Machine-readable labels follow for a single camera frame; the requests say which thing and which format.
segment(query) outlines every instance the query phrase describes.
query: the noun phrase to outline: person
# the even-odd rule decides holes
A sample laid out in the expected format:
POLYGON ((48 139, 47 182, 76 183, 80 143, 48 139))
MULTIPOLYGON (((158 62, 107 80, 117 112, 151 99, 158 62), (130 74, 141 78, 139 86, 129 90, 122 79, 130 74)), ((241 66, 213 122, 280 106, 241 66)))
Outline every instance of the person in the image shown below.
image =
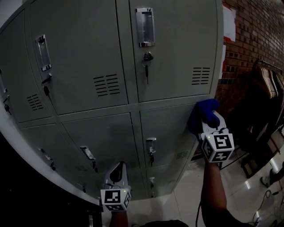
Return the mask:
POLYGON ((261 177, 260 181, 265 187, 269 188, 272 184, 281 180, 283 177, 284 177, 284 162, 282 163, 282 169, 278 173, 275 173, 273 169, 271 169, 270 175, 261 177))
MULTIPOLYGON (((226 195, 217 163, 205 160, 203 187, 201 192, 202 217, 206 227, 249 227, 235 219, 227 210, 226 195)), ((112 212, 110 227, 128 227, 126 211, 112 212)), ((155 221, 144 227, 187 227, 179 220, 155 221)))

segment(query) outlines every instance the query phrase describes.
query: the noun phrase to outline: shoe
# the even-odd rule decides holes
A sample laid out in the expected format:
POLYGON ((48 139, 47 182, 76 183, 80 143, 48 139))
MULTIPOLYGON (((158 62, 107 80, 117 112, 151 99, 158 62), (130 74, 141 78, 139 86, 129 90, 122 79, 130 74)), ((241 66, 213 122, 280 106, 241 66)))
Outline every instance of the shoe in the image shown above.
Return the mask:
POLYGON ((260 178, 260 181, 267 188, 269 188, 271 186, 271 184, 270 184, 270 177, 264 177, 263 176, 263 177, 260 178))

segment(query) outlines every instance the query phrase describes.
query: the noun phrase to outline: dark clothing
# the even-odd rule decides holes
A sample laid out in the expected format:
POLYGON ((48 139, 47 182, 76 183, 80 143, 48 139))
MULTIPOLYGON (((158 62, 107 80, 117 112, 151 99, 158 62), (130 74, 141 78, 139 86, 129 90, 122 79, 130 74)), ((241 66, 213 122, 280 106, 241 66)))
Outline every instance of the dark clothing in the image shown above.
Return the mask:
MULTIPOLYGON (((204 221, 206 227, 251 227, 251 225, 242 223, 235 219, 229 211, 219 211, 210 216, 209 220, 204 221)), ((171 220, 171 221, 156 221, 150 222, 144 225, 143 227, 188 227, 187 224, 179 221, 179 220, 171 220)))

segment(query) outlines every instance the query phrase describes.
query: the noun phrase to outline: tiled floor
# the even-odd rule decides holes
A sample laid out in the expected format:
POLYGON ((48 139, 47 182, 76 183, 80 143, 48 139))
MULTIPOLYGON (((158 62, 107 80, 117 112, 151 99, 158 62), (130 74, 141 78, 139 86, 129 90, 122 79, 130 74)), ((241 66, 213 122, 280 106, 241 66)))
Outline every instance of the tiled floor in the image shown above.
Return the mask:
MULTIPOLYGON (((259 208, 267 188, 259 179, 267 176, 270 169, 279 170, 284 161, 284 147, 281 155, 277 154, 256 175, 247 179, 240 163, 237 161, 221 170, 221 177, 227 196, 227 208, 231 214, 241 222, 252 222, 253 215, 259 208)), ((191 162, 187 166, 182 179, 171 195, 161 196, 154 199, 131 201, 127 210, 130 226, 132 224, 143 225, 157 220, 178 219, 189 227, 195 226, 197 208, 200 202, 203 183, 204 160, 191 162)), ((270 187, 272 193, 280 191, 277 182, 270 187)), ((261 210, 256 216, 260 216, 259 226, 269 226, 275 219, 284 219, 284 205, 280 210, 283 193, 265 198, 261 210)), ((105 211, 102 214, 103 225, 108 227, 111 213, 105 211)), ((204 227, 202 213, 200 212, 198 226, 204 227)))

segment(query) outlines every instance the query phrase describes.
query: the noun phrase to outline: brick wall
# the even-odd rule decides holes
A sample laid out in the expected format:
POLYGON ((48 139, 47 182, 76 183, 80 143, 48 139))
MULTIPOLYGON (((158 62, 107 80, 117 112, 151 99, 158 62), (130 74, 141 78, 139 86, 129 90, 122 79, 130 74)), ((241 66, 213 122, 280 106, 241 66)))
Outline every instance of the brick wall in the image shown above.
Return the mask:
POLYGON ((263 59, 284 70, 284 3, 281 0, 223 0, 237 11, 236 41, 226 45, 225 72, 218 82, 218 111, 227 118, 245 97, 253 63, 263 59))

